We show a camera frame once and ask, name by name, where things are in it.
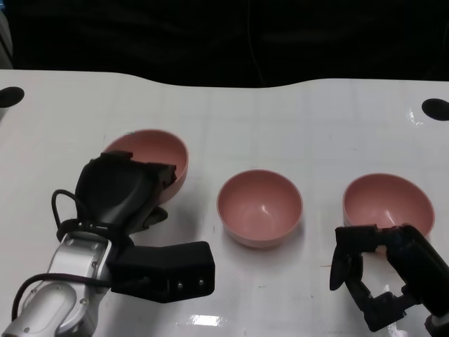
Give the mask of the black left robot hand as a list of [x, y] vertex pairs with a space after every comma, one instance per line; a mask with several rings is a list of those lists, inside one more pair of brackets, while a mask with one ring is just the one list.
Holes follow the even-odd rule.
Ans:
[[162, 192], [176, 179], [172, 164], [131, 157], [130, 152], [102, 153], [84, 166], [75, 189], [78, 219], [115, 244], [167, 219]]

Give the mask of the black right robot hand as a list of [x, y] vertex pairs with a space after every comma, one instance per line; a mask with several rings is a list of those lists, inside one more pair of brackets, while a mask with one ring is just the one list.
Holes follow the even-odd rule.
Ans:
[[[376, 225], [338, 227], [330, 271], [330, 290], [345, 285], [372, 332], [397, 322], [414, 305], [430, 315], [425, 328], [431, 336], [448, 335], [448, 265], [412, 225], [380, 229]], [[404, 286], [373, 297], [362, 282], [363, 253], [385, 247], [386, 257]]]

